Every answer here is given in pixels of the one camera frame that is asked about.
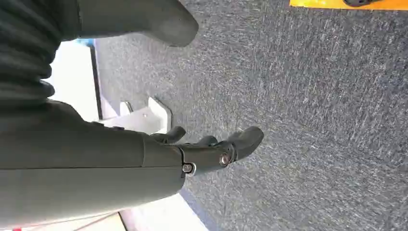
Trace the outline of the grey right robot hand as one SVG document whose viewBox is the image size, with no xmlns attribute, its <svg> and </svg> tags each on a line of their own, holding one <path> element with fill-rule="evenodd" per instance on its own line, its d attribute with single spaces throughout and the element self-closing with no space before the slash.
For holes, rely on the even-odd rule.
<svg viewBox="0 0 408 231">
<path fill-rule="evenodd" d="M 258 127 L 224 141 L 179 143 L 182 127 L 148 135 L 87 122 L 51 100 L 61 42 L 143 33 L 174 47 L 199 26 L 177 0 L 3 0 L 0 3 L 0 227 L 116 212 L 176 194 L 187 174 L 251 155 Z"/>
</svg>

